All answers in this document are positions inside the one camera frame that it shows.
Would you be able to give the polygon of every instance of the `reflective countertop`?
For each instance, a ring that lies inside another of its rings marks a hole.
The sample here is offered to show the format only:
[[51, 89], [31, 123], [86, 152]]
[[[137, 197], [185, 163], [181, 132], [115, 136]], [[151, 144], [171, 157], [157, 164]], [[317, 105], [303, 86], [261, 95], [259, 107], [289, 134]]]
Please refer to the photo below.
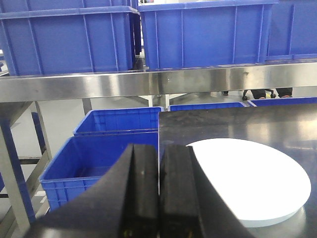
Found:
[[249, 229], [255, 237], [317, 237], [317, 104], [160, 113], [160, 156], [166, 144], [187, 145], [211, 138], [271, 146], [296, 160], [311, 180], [312, 192], [305, 206], [285, 222]]

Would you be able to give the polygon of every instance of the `white floor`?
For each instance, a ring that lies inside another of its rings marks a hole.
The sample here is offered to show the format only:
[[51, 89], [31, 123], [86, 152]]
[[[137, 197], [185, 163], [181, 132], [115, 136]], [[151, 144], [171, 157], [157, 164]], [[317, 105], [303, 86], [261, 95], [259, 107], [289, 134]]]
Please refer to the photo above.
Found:
[[[317, 96], [317, 87], [294, 88], [294, 97]], [[171, 100], [171, 104], [189, 104], [189, 103], [217, 103], [217, 102], [236, 102], [242, 101], [242, 91], [229, 92], [229, 96], [222, 96], [220, 92], [215, 93], [197, 93], [188, 94]], [[147, 101], [139, 97], [118, 97], [92, 99], [93, 109], [115, 109], [115, 108], [133, 108], [146, 107]], [[54, 155], [65, 140], [72, 136], [76, 125], [84, 116], [84, 110], [81, 100], [62, 100], [62, 101], [44, 101], [40, 102], [49, 144]], [[17, 120], [12, 127], [12, 135], [15, 141], [19, 156], [40, 156], [41, 151], [38, 146], [37, 137], [32, 121], [31, 112], [35, 110], [32, 105]], [[32, 172], [34, 165], [23, 165], [22, 169], [27, 179]], [[37, 203], [35, 209], [39, 208], [42, 197], [37, 197], [33, 201]], [[8, 211], [10, 202], [6, 198], [0, 199], [0, 220]], [[12, 236], [20, 237], [18, 232]]]

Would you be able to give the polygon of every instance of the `white circular disc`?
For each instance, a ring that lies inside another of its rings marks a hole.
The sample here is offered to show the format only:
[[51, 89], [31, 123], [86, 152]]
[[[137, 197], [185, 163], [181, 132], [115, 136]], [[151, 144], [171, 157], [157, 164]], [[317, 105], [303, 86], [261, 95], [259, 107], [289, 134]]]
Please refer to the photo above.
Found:
[[209, 181], [245, 227], [285, 221], [309, 198], [311, 182], [305, 170], [274, 148], [227, 138], [189, 146], [193, 146]]

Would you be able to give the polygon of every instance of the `metal shelf rail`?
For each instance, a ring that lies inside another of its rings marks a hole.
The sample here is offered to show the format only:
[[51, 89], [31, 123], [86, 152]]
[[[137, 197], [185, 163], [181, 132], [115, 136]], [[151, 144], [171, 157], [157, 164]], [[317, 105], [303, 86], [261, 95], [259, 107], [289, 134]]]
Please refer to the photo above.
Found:
[[83, 99], [87, 113], [90, 98], [307, 86], [317, 86], [317, 59], [180, 70], [1, 77], [0, 172], [12, 207], [0, 224], [0, 238], [10, 237], [15, 222], [22, 234], [29, 228], [35, 218], [30, 197], [39, 185], [38, 176], [52, 158], [37, 104], [47, 151], [25, 182], [10, 126], [33, 101]]

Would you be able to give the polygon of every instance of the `blue plastic crate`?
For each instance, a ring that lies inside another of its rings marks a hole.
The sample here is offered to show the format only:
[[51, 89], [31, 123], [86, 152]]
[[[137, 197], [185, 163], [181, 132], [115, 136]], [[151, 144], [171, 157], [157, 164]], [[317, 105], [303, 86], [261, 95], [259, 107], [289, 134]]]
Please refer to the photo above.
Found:
[[129, 143], [150, 144], [158, 150], [158, 133], [76, 136], [67, 140], [40, 176], [51, 210], [96, 183], [119, 159]]
[[1, 0], [1, 12], [38, 11], [99, 6], [131, 6], [136, 0]]
[[317, 1], [281, 0], [272, 8], [267, 60], [317, 58]]
[[129, 6], [0, 13], [10, 75], [129, 70], [132, 14]]
[[264, 62], [276, 0], [139, 6], [151, 69]]
[[187, 105], [172, 105], [168, 107], [168, 111], [184, 111], [198, 109], [217, 109], [217, 108], [243, 108], [245, 104], [241, 102], [233, 103], [204, 103], [204, 104], [187, 104]]
[[74, 135], [157, 131], [162, 111], [162, 107], [93, 110], [75, 128]]
[[250, 107], [262, 107], [262, 106], [282, 106], [282, 105], [294, 105], [294, 104], [311, 104], [317, 103], [317, 97], [313, 98], [278, 98], [278, 99], [260, 99], [260, 100], [248, 100]]

